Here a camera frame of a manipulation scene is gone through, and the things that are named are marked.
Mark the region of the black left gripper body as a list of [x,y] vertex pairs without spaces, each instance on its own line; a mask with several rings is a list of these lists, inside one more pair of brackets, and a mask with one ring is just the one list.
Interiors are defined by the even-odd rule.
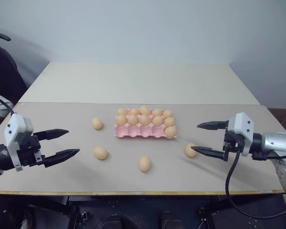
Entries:
[[39,136],[33,134],[26,138],[21,144],[17,155],[22,166],[43,165],[45,156],[41,154]]

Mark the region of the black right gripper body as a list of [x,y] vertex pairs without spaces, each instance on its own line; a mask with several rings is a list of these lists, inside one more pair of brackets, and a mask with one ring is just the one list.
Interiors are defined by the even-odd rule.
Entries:
[[238,151],[242,152],[244,149],[244,137],[241,134],[235,134],[232,131],[228,131],[228,124],[229,121],[227,121],[224,135],[224,161],[228,160],[229,152],[237,153]]

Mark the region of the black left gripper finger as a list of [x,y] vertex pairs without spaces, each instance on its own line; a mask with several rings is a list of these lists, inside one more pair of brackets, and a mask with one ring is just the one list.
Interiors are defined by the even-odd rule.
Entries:
[[42,163],[44,164],[45,167],[51,167],[53,165],[56,165],[56,164],[59,164],[59,163],[62,163],[68,160],[69,158],[75,156],[79,151],[80,149],[63,150],[63,151],[57,152],[55,155],[52,155],[50,157],[45,157]]
[[67,134],[69,131],[64,129],[52,129],[52,130],[46,130],[41,132],[36,132],[34,135],[39,140],[52,140],[55,138],[59,138],[60,136],[63,136],[64,134]]

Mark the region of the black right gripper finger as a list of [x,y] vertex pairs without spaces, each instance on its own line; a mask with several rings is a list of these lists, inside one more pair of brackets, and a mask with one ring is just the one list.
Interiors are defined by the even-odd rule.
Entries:
[[223,161],[228,160],[228,152],[217,151],[213,150],[212,148],[202,146],[192,146],[191,149],[205,156],[218,158]]
[[197,125],[197,128],[206,129],[206,130],[218,130],[226,129],[228,127],[229,121],[210,121]]

